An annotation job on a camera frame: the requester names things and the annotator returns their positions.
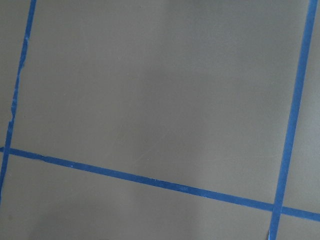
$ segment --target concrete floor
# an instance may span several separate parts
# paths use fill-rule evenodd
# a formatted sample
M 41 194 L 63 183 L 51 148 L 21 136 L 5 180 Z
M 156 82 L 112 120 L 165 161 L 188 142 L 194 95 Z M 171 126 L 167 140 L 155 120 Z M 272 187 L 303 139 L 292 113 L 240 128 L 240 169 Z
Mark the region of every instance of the concrete floor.
M 307 8 L 304 0 L 39 1 L 11 147 L 272 204 Z M 28 9 L 0 3 L 0 147 Z M 319 42 L 317 16 L 284 198 L 316 213 Z M 0 239 L 265 240 L 270 218 L 10 155 Z M 318 240 L 319 226 L 282 215 L 277 239 Z

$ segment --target vertical blue line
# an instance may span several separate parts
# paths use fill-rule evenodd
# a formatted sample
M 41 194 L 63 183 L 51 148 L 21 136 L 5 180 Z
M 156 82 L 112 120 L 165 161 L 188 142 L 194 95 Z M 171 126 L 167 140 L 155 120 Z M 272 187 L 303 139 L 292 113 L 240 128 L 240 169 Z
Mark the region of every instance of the vertical blue line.
M 6 171 L 7 171 L 8 159 L 9 159 L 9 153 L 10 153 L 10 147 L 11 147 L 11 139 L 12 139 L 12 134 L 14 131 L 14 124 L 15 124 L 15 118 L 16 118 L 16 112 L 17 112 L 20 73 L 21 73 L 22 68 L 24 67 L 26 56 L 27 56 L 28 43 L 29 43 L 32 22 L 34 19 L 36 2 L 37 2 L 37 0 L 31 0 L 31 2 L 30 2 L 28 19 L 26 22 L 22 50 L 21 50 L 21 55 L 20 55 L 19 67 L 18 67 L 18 72 L 17 72 L 16 80 L 15 80 L 14 93 L 13 93 L 12 105 L 11 105 L 12 118 L 8 124 L 7 132 L 6 132 L 5 145 L 4 145 L 4 149 L 3 149 L 2 166 L 1 166 L 1 172 L 0 172 L 0 203 L 1 203 L 1 198 L 2 198 L 1 192 L 2 192 L 2 187 L 4 184 L 4 179 L 5 179 L 5 175 L 6 175 Z
M 276 240 L 277 238 L 277 232 L 279 228 L 280 215 L 281 215 L 283 202 L 284 202 L 291 154 L 292 154 L 292 149 L 294 145 L 296 127 L 298 122 L 300 102 L 301 102 L 301 97 L 302 97 L 302 92 L 304 87 L 309 48 L 311 43 L 313 26 L 315 22 L 317 4 L 318 4 L 318 0 L 310 0 L 308 10 L 307 10 L 301 49 L 300 49 L 300 57 L 299 57 L 299 62 L 298 62 L 297 72 L 295 77 L 295 85 L 294 85 L 294 91 L 293 91 L 293 97 L 292 97 L 292 103 L 291 103 L 291 110 L 290 110 L 288 126 L 286 130 L 286 136 L 285 136 L 284 147 L 283 147 L 280 173 L 278 177 L 278 183 L 277 183 L 276 193 L 274 198 L 274 206 L 273 206 L 273 211 L 272 211 L 272 216 L 270 221 L 269 240 Z

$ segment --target blue tape strip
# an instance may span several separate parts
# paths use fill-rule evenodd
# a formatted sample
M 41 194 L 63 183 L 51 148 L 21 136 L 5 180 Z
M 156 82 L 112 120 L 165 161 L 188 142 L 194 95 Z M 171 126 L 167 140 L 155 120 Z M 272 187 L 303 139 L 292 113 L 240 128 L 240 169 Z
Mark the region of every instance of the blue tape strip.
M 12 134 L 14 131 L 14 124 L 15 124 L 15 118 L 16 118 L 19 83 L 20 83 L 20 73 L 21 73 L 22 68 L 24 67 L 26 56 L 27 56 L 28 43 L 29 43 L 29 38 L 30 38 L 32 22 L 34 19 L 36 2 L 37 2 L 37 0 L 31 0 L 31 2 L 30 2 L 28 19 L 26 22 L 26 28 L 25 28 L 24 38 L 23 38 L 23 45 L 22 45 L 22 50 L 21 50 L 21 55 L 20 55 L 19 67 L 18 67 L 18 72 L 17 72 L 15 86 L 14 86 L 14 93 L 13 93 L 12 105 L 11 105 L 12 118 L 8 124 L 7 132 L 6 132 L 5 145 L 4 145 L 3 157 L 2 157 L 2 166 L 1 166 L 1 172 L 0 172 L 0 204 L 1 204 L 1 199 L 2 199 L 1 192 L 2 192 L 2 187 L 4 184 L 5 175 L 6 175 L 6 171 L 7 171 L 9 151 L 10 151 L 10 147 L 11 147 L 11 139 L 12 139 Z
M 4 151 L 4 148 L 0 147 L 0 152 L 3 152 L 3 151 Z M 266 202 L 246 199 L 246 198 L 242 198 L 242 197 L 238 197 L 238 196 L 232 196 L 232 195 L 228 195 L 228 194 L 224 194 L 224 193 L 208 191 L 208 190 L 204 190 L 204 189 L 194 188 L 194 187 L 181 185 L 181 184 L 176 184 L 176 183 L 171 183 L 171 182 L 166 182 L 166 181 L 160 181 L 160 180 L 153 179 L 156 183 L 160 183 L 160 182 L 161 183 L 165 183 L 162 186 L 158 186 L 158 185 L 154 185 L 154 184 L 148 184 L 147 182 L 149 180 L 152 181 L 152 178 L 133 175 L 133 174 L 124 173 L 124 172 L 120 172 L 120 171 L 114 171 L 114 170 L 110 170 L 110 169 L 106 169 L 106 168 L 102 168 L 102 167 L 83 164 L 83 163 L 67 161 L 67 160 L 63 160 L 63 159 L 60 159 L 60 158 L 56 158 L 56 157 L 42 156 L 40 154 L 36 154 L 36 153 L 28 152 L 28 151 L 23 151 L 23 150 L 19 150 L 19 149 L 11 148 L 10 154 L 15 155 L 15 156 L 19 156 L 19 157 L 23 157 L 23 158 L 28 158 L 28 159 L 42 160 L 42 161 L 44 161 L 46 163 L 55 164 L 55 165 L 68 167 L 68 168 L 73 168 L 73 169 L 78 169 L 78 170 L 81 170 L 81 171 L 87 171 L 87 172 L 91 172 L 91 173 L 95 173 L 95 174 L 102 174 L 102 175 L 105 175 L 105 176 L 119 178 L 119 179 L 123 179 L 123 180 L 128 180 L 128 181 L 132 181 L 132 182 L 136 182 L 136 183 L 143 183 L 143 184 L 152 185 L 152 186 L 155 186 L 155 187 L 160 187 L 160 188 L 164 188 L 164 189 L 168 189 L 168 190 L 174 190 L 174 191 L 183 192 L 183 193 L 187 193 L 187 194 L 197 195 L 197 196 L 200 196 L 200 197 L 207 197 L 207 196 L 205 196 L 203 194 L 193 194 L 192 192 L 175 190 L 175 189 L 172 189 L 172 187 L 168 188 L 168 187 L 166 187 L 166 183 L 170 184 L 170 186 L 175 185 L 176 189 L 184 189 L 184 190 L 187 190 L 187 189 L 190 189 L 190 188 L 191 189 L 196 189 L 198 191 L 198 193 L 201 193 L 202 191 L 204 191 L 205 193 L 207 193 L 207 192 L 211 193 L 213 196 L 215 196 L 215 195 L 217 195 L 218 197 L 219 196 L 226 196 L 225 198 L 227 200 L 224 199 L 223 197 L 220 197 L 219 199 L 216 198 L 216 197 L 209 197 L 211 199 L 220 200 L 220 201 L 228 202 L 228 203 L 236 203 L 235 201 L 231 201 L 231 200 L 237 200 L 236 204 L 238 204 L 238 205 L 243 205 L 243 202 L 245 202 L 245 203 L 249 203 L 249 204 L 244 204 L 244 206 L 252 207 L 252 208 L 256 208 L 256 209 L 260 209 L 260 210 L 265 210 L 265 211 L 269 211 L 269 212 L 272 212 L 273 207 L 274 207 L 274 205 L 271 204 L 271 203 L 266 203 Z M 127 179 L 127 178 L 125 178 L 125 176 L 130 176 L 132 179 L 139 179 L 139 178 L 146 179 L 147 182 L 145 183 L 145 182 L 141 182 L 141 181 L 135 181 L 135 180 L 132 180 L 132 179 Z M 297 217 L 297 218 L 308 219 L 308 220 L 313 220 L 313 221 L 320 222 L 320 213 L 316 213 L 316 212 L 304 211 L 304 210 L 300 210 L 300 209 L 295 209 L 295 208 L 284 206 L 282 208 L 282 212 L 281 213 L 285 214 L 285 215 Z
M 300 49 L 300 57 L 296 72 L 295 85 L 291 103 L 291 110 L 286 130 L 286 136 L 283 147 L 283 155 L 281 160 L 280 173 L 278 177 L 278 183 L 274 198 L 274 207 L 272 211 L 271 221 L 270 221 L 270 229 L 269 229 L 269 240 L 276 240 L 277 232 L 279 228 L 280 215 L 283 207 L 290 160 L 292 149 L 294 145 L 296 127 L 298 122 L 299 108 L 300 102 L 304 87 L 304 80 L 307 69 L 309 48 L 311 43 L 312 31 L 315 22 L 315 15 L 317 9 L 318 0 L 310 0 L 304 32 L 302 37 L 301 49 Z
M 134 175 L 134 174 L 126 173 L 122 171 L 111 170 L 108 168 L 64 160 L 56 157 L 42 156 L 36 153 L 27 152 L 19 149 L 11 148 L 10 154 L 16 155 L 19 157 L 25 157 L 28 159 L 41 160 L 46 163 L 64 166 L 72 169 L 78 169 L 78 170 L 82 170 L 90 173 L 105 175 L 108 177 L 123 179 L 131 182 L 150 185 L 158 188 L 173 190 L 173 191 L 196 195 L 204 198 L 219 200 L 227 203 L 242 205 L 242 206 L 251 207 L 251 208 L 260 209 L 260 210 L 265 210 L 269 212 L 271 212 L 273 209 L 273 204 L 267 203 L 267 202 L 252 200 L 252 199 L 239 197 L 239 196 L 233 196 L 233 195 L 224 194 L 224 193 L 215 192 L 215 191 L 209 191 L 209 190 L 200 189 L 192 186 L 158 180 L 158 179 L 149 178 L 145 176 Z

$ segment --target gray surface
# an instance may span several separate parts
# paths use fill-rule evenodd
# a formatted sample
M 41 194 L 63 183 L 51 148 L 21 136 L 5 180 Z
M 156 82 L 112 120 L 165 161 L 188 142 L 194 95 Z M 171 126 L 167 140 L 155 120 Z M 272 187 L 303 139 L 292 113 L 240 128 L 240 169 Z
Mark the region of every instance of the gray surface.
M 264 240 L 271 216 L 15 156 L 6 183 L 0 239 Z
M 12 146 L 271 203 L 306 10 L 39 1 Z
M 284 203 L 320 213 L 320 14 L 313 30 Z
M 29 1 L 0 1 L 0 147 L 5 145 Z
M 277 240 L 318 240 L 319 222 L 282 215 Z

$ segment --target blue grid line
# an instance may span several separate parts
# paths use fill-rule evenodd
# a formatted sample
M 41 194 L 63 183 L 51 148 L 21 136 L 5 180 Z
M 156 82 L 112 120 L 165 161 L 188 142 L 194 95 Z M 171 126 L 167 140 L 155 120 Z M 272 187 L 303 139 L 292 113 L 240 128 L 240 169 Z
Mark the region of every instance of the blue grid line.
M 270 221 L 269 240 L 276 240 L 277 238 L 279 221 L 284 203 L 290 160 L 294 146 L 295 133 L 299 116 L 299 108 L 304 88 L 304 80 L 307 70 L 308 55 L 312 38 L 313 26 L 315 22 L 317 3 L 318 0 L 310 0 L 308 5 L 300 49 L 299 62 L 295 77 L 290 115 L 284 141 L 280 172 L 274 197 L 274 207 Z
M 27 159 L 32 159 L 32 160 L 41 160 L 49 164 L 55 164 L 55 165 L 59 165 L 67 168 L 77 169 L 77 170 L 86 171 L 94 174 L 105 175 L 112 178 L 122 179 L 126 181 L 140 183 L 140 184 L 150 185 L 158 188 L 196 195 L 203 198 L 209 198 L 213 200 L 237 204 L 237 205 L 255 208 L 259 210 L 272 212 L 274 208 L 273 204 L 263 202 L 263 201 L 257 201 L 257 200 L 229 195 L 225 193 L 205 190 L 201 188 L 158 180 L 158 179 L 149 178 L 145 176 L 134 175 L 126 172 L 111 170 L 108 168 L 88 165 L 85 163 L 64 160 L 64 159 L 56 158 L 52 156 L 43 156 L 37 153 L 23 151 L 15 148 L 10 149 L 10 154 L 27 158 Z M 281 213 L 292 216 L 292 217 L 320 222 L 320 213 L 316 213 L 316 212 L 304 211 L 304 210 L 284 206 L 282 208 Z
M 3 149 L 2 165 L 1 165 L 1 172 L 0 172 L 0 204 L 1 204 L 1 198 L 2 198 L 1 192 L 2 192 L 2 187 L 4 184 L 5 175 L 6 175 L 7 166 L 8 166 L 11 140 L 12 140 L 12 134 L 14 131 L 15 118 L 16 118 L 16 112 L 17 112 L 17 106 L 18 106 L 20 73 L 21 73 L 21 70 L 24 67 L 24 64 L 26 61 L 26 56 L 27 56 L 27 51 L 28 51 L 28 43 L 29 43 L 29 38 L 30 38 L 30 33 L 31 33 L 31 28 L 32 28 L 32 22 L 34 19 L 36 3 L 37 3 L 37 0 L 31 0 L 31 2 L 30 2 L 30 8 L 29 8 L 28 18 L 27 18 L 27 22 L 26 22 L 22 50 L 21 50 L 21 55 L 20 55 L 19 67 L 18 67 L 15 86 L 14 86 L 14 93 L 13 93 L 12 105 L 11 105 L 12 118 L 11 118 L 11 121 L 8 123 L 8 128 L 6 131 L 5 145 L 4 145 L 4 149 Z

